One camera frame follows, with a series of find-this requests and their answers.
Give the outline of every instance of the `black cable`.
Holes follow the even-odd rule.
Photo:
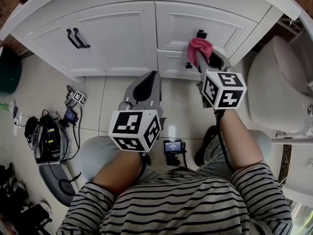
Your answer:
[[[80,172],[77,176],[73,177],[72,180],[67,180],[67,179],[64,179],[64,178],[63,178],[63,179],[59,179],[59,178],[54,174],[54,171],[53,171],[53,169],[52,169],[52,167],[51,167],[50,162],[48,162],[48,164],[49,164],[49,166],[50,166],[50,170],[51,170],[53,176],[54,176],[57,180],[59,180],[60,182],[72,183],[72,182],[74,182],[75,180],[77,180],[77,179],[80,177],[80,175],[82,175],[82,173]]]
[[[16,124],[14,123],[16,126],[20,126],[20,127],[25,127],[26,125],[20,125],[20,124]]]
[[[68,150],[68,137],[67,137],[67,132],[66,132],[65,129],[63,129],[63,127],[61,127],[61,130],[63,131],[63,133],[64,133],[64,135],[65,135],[65,138],[67,139],[67,147],[66,147],[65,152],[64,152],[64,155],[63,155],[63,157],[62,157],[62,159],[61,159],[61,161],[62,161],[62,160],[65,158],[66,154],[67,154],[67,150]]]
[[[186,162],[186,153],[185,152],[182,154],[182,157],[184,158],[184,165],[185,165],[185,167],[188,167],[187,166],[187,162]]]
[[[145,162],[144,159],[141,159],[141,160],[142,160],[141,170],[140,170],[139,174],[137,175],[135,181],[132,182],[132,186],[134,186],[135,184],[137,184],[138,180],[141,178],[141,176],[143,175],[143,173],[144,173],[145,170],[146,170],[147,163]]]
[[[222,148],[222,151],[223,151],[223,154],[224,154],[225,162],[226,162],[227,166],[229,167],[229,169],[232,172],[235,172],[234,168],[231,166],[231,164],[228,161],[228,155],[227,155],[227,152],[226,152],[226,149],[225,149],[225,146],[224,146],[224,142],[223,142],[223,139],[222,139],[222,134],[221,134],[220,123],[221,123],[221,119],[222,119],[222,117],[224,115],[224,112],[225,112],[225,110],[217,110],[214,113],[214,114],[218,114],[217,115],[217,119],[216,119],[216,128],[217,128],[217,131],[218,131],[219,141],[220,141],[221,148]]]
[[[77,142],[77,138],[76,138],[76,134],[75,134],[75,127],[73,125],[73,133],[74,133],[74,138],[75,138],[75,142],[76,142],[76,145],[77,145],[77,151],[76,153],[74,154],[73,157],[69,158],[69,159],[64,159],[63,161],[66,162],[66,161],[69,161],[73,158],[75,158],[75,156],[78,154],[78,151],[80,149],[80,124],[81,124],[81,121],[82,121],[82,116],[83,116],[83,109],[81,106],[79,106],[80,108],[80,119],[79,119],[79,122],[78,122],[78,142]]]
[[[48,113],[48,115],[50,115],[50,112],[49,112],[47,109],[43,109],[43,111],[41,112],[41,117],[44,116],[44,112],[45,112],[45,111]]]

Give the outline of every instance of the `cabinet door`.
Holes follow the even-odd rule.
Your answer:
[[[183,2],[156,2],[159,49],[187,51],[199,30],[214,49],[230,57],[251,33],[256,22],[213,7]]]
[[[108,75],[157,71],[155,4],[124,2],[79,11],[65,17],[81,25],[101,53]]]
[[[200,80],[198,69],[192,65],[186,68],[189,62],[186,52],[157,50],[158,72],[161,77]]]
[[[72,76],[104,75],[105,71],[96,58],[96,47],[90,44],[90,48],[76,48],[67,38],[67,29],[70,29],[70,37],[79,44],[73,32],[76,26],[58,19],[29,33],[27,39],[43,56],[52,56],[58,61],[59,67]],[[89,44],[82,29],[79,29],[78,36],[85,44]]]

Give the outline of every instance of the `cabinet drawer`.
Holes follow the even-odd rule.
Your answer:
[[[201,29],[214,49],[230,57],[257,25],[256,22],[213,7],[183,2],[156,2],[159,49],[187,51]]]
[[[157,70],[153,1],[98,6],[65,17],[78,23],[99,50],[106,74],[143,75]]]
[[[158,72],[161,77],[200,81],[200,73],[195,66],[186,69],[188,62],[184,51],[157,50]]]

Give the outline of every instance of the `shoe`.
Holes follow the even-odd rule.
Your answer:
[[[204,165],[205,150],[206,150],[207,146],[211,143],[211,141],[217,136],[217,134],[218,134],[218,132],[216,129],[216,125],[212,125],[206,131],[204,138],[203,138],[202,146],[197,151],[197,153],[195,155],[195,163],[198,167],[201,167],[202,165]]]

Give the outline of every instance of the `black strap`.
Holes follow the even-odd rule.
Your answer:
[[[217,128],[217,131],[218,131],[219,141],[220,141],[221,148],[222,148],[222,151],[223,151],[223,154],[224,154],[225,162],[226,162],[227,166],[229,167],[229,169],[232,172],[235,172],[234,168],[231,166],[231,164],[228,161],[228,155],[227,155],[227,152],[226,152],[226,149],[225,149],[225,146],[224,146],[224,142],[223,142],[223,139],[222,139],[222,134],[221,134],[220,123],[221,123],[222,117],[224,116],[224,113],[225,113],[225,110],[217,110],[214,113],[214,114],[218,114],[217,115],[217,119],[216,119],[216,128]]]

